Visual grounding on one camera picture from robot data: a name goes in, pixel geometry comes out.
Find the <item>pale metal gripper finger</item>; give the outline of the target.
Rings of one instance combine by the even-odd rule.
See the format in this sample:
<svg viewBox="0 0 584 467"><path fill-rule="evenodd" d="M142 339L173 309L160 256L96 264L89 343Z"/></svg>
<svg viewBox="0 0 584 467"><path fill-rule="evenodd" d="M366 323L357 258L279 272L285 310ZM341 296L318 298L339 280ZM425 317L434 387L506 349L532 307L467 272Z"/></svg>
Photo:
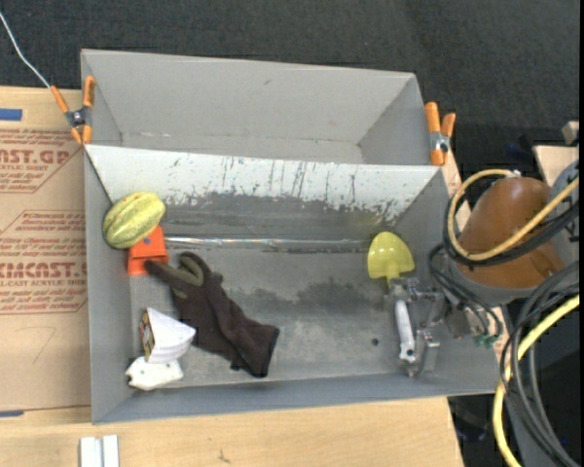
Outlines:
<svg viewBox="0 0 584 467"><path fill-rule="evenodd" d="M392 312L412 312L429 309L436 301L437 292L433 289L422 290L416 278L389 278L383 307Z"/></svg>
<svg viewBox="0 0 584 467"><path fill-rule="evenodd" d="M409 377L432 373L441 343L428 330L416 331L404 346L404 368Z"/></svg>

